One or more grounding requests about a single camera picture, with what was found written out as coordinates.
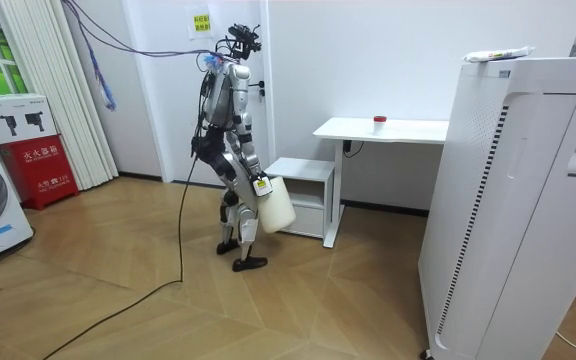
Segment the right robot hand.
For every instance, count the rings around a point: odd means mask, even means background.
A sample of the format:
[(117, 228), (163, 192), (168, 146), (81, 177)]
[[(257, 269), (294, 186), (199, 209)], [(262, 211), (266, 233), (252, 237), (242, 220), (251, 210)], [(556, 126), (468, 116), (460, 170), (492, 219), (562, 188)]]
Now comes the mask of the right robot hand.
[(264, 197), (273, 192), (273, 185), (265, 172), (251, 177), (251, 184), (257, 197)]

